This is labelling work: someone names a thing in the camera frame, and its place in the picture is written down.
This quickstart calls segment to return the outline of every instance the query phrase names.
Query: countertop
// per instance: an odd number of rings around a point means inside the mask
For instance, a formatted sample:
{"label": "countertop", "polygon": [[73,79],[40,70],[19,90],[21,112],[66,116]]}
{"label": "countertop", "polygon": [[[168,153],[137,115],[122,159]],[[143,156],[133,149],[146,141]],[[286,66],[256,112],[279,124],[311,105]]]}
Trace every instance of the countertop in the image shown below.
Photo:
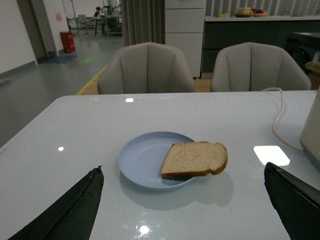
{"label": "countertop", "polygon": [[205,16],[205,22],[260,22],[260,21],[311,21],[320,20],[320,15],[308,16],[261,16],[261,17],[217,17]]}

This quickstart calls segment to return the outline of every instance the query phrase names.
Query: white cabinet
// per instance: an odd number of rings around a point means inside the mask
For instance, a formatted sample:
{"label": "white cabinet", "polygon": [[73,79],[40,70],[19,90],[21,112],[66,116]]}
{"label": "white cabinet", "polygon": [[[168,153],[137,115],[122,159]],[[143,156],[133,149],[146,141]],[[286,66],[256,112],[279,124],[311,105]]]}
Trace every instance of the white cabinet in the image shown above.
{"label": "white cabinet", "polygon": [[193,77],[200,77],[205,0],[165,0],[165,44],[181,49]]}

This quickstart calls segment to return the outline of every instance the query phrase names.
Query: white cable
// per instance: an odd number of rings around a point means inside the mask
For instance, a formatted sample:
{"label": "white cable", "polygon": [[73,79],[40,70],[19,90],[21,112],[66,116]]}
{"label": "white cable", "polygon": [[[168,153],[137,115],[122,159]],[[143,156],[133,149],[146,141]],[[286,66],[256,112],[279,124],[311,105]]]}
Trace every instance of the white cable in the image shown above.
{"label": "white cable", "polygon": [[266,91],[280,91],[280,93],[281,93],[281,108],[280,108],[280,112],[276,116],[275,121],[274,121],[273,126],[272,126],[273,134],[276,135],[282,142],[287,144],[290,148],[293,148],[294,150],[296,150],[298,152],[304,153],[304,151],[301,148],[291,145],[282,136],[280,136],[276,131],[276,128],[278,126],[278,121],[279,121],[281,115],[284,113],[284,108],[285,108],[285,97],[284,97],[284,93],[283,93],[282,89],[279,88],[279,87],[269,87],[269,88],[266,88],[266,89],[262,90],[262,92],[266,92]]}

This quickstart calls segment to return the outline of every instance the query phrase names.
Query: red container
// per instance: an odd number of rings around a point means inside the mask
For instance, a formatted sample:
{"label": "red container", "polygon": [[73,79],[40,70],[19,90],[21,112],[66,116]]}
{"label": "red container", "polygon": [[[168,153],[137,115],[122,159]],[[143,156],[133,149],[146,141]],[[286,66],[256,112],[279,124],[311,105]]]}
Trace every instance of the red container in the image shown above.
{"label": "red container", "polygon": [[65,53],[72,53],[76,50],[74,38],[71,31],[61,31],[60,37]]}

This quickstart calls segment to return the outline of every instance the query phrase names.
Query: doorway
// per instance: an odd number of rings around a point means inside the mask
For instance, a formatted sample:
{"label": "doorway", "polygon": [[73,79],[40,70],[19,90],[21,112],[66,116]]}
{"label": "doorway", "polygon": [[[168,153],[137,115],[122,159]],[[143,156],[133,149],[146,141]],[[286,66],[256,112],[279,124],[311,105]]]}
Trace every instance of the doorway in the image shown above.
{"label": "doorway", "polygon": [[16,0],[38,64],[48,59],[32,0]]}

